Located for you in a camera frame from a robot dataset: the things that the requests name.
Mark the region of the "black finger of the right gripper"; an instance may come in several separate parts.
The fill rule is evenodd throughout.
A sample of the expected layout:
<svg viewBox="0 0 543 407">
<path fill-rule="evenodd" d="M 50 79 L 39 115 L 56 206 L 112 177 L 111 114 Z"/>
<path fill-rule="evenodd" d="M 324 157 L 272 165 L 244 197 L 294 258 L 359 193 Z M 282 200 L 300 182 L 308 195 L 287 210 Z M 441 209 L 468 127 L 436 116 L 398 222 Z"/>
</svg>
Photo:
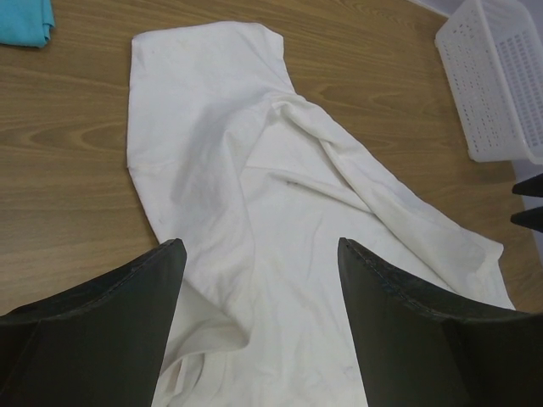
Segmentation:
<svg viewBox="0 0 543 407">
<path fill-rule="evenodd" d="M 517 226 L 528 228 L 539 233 L 543 232 L 543 207 L 528 209 L 513 214 L 510 221 Z"/>
<path fill-rule="evenodd" d="M 515 184 L 512 193 L 520 196 L 543 198 L 543 174 L 532 176 Z"/>
</svg>

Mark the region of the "white plastic basket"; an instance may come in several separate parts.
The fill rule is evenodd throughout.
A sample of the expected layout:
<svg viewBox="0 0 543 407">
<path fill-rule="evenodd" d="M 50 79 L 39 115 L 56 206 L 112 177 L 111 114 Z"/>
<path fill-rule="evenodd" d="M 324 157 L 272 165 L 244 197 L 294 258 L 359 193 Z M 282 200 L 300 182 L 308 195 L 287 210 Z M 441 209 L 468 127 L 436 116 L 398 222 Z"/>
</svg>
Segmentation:
<svg viewBox="0 0 543 407">
<path fill-rule="evenodd" d="M 519 1 L 465 1 L 435 45 L 476 162 L 542 162 L 542 41 Z"/>
</svg>

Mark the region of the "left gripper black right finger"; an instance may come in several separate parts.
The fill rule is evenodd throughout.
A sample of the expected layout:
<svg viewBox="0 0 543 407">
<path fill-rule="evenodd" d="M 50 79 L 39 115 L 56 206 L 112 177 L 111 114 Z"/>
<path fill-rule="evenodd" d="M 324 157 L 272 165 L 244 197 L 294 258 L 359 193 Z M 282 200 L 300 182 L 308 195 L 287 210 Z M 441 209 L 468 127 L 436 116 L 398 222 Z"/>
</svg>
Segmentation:
<svg viewBox="0 0 543 407">
<path fill-rule="evenodd" d="M 351 239 L 338 261 L 369 405 L 541 405 L 541 315 L 451 293 Z"/>
</svg>

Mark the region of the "white t shirt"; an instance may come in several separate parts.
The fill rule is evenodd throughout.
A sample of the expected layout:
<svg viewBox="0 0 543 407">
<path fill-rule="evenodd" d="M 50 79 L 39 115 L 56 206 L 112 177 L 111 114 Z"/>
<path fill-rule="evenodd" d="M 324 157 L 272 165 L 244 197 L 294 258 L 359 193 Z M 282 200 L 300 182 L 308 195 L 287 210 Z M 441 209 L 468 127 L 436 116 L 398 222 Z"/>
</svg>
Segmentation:
<svg viewBox="0 0 543 407">
<path fill-rule="evenodd" d="M 363 406 L 339 239 L 511 308 L 503 247 L 423 202 L 294 90 L 256 23 L 132 39 L 127 165 L 160 242 L 188 260 L 156 406 Z"/>
</svg>

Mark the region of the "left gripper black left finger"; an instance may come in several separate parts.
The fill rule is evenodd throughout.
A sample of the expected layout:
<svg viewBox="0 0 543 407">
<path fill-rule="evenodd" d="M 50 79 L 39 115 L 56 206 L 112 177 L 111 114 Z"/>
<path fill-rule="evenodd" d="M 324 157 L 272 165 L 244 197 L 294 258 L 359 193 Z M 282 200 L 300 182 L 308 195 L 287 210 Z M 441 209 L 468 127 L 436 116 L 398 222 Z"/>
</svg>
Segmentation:
<svg viewBox="0 0 543 407">
<path fill-rule="evenodd" d="M 180 239 L 1 317 L 3 406 L 149 406 L 186 264 Z"/>
</svg>

